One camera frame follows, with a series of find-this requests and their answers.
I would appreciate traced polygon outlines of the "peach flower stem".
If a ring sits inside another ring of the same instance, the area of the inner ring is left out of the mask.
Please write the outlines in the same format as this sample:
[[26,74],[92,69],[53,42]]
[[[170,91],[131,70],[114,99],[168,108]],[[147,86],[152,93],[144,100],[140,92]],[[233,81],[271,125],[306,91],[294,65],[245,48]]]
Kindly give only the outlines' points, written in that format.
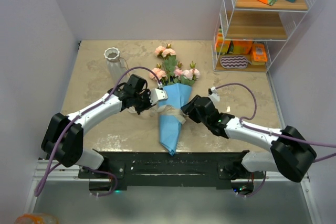
[[152,71],[156,74],[160,82],[165,86],[167,84],[168,78],[162,65],[158,63],[156,67],[152,69]]

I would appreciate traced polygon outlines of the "cream printed ribbon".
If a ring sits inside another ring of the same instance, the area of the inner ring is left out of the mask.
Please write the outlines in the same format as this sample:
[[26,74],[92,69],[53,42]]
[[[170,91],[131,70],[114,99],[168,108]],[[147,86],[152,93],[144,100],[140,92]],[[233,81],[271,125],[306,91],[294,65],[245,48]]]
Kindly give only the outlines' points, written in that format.
[[150,108],[147,112],[147,114],[151,117],[155,115],[167,115],[167,116],[173,116],[175,117],[181,124],[184,124],[186,122],[186,115],[182,112],[181,109],[177,109],[171,105],[162,105]]

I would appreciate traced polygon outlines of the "blue wrapping paper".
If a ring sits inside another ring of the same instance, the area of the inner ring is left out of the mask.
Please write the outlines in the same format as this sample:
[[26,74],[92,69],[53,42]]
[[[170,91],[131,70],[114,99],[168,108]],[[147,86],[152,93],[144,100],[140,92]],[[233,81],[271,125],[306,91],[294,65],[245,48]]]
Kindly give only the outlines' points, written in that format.
[[160,144],[173,156],[179,140],[182,125],[186,119],[181,107],[189,102],[192,87],[176,83],[164,86],[168,99],[158,103]]

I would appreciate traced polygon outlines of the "pink flower stem tall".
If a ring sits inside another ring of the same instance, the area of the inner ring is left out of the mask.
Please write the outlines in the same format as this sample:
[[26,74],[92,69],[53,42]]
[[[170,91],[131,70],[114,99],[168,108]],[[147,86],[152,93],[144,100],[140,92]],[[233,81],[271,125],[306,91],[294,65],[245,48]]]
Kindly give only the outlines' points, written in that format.
[[162,59],[162,62],[159,64],[162,65],[167,74],[167,84],[171,83],[173,81],[175,66],[177,65],[175,50],[171,48],[171,44],[167,44],[165,47],[158,46],[154,54]]

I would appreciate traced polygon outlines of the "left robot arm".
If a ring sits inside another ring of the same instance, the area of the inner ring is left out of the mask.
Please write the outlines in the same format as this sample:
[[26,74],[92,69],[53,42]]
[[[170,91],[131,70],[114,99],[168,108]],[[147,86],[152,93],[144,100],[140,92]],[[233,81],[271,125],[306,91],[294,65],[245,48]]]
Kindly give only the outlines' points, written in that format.
[[109,165],[97,151],[83,147],[83,137],[108,117],[133,107],[137,114],[154,106],[155,89],[135,74],[127,82],[110,89],[93,104],[68,115],[55,114],[47,127],[41,149],[65,167],[89,167],[97,178],[108,174]]

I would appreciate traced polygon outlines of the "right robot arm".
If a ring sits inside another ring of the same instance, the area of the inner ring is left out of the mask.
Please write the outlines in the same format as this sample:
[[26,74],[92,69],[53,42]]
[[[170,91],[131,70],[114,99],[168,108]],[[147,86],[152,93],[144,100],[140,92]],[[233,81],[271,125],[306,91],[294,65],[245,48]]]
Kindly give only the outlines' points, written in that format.
[[244,123],[231,114],[220,113],[208,97],[195,96],[182,106],[182,112],[196,123],[203,123],[214,135],[258,146],[263,153],[248,152],[234,165],[234,173],[246,178],[252,172],[279,172],[292,182],[300,182],[316,160],[315,150],[292,126],[272,129]]

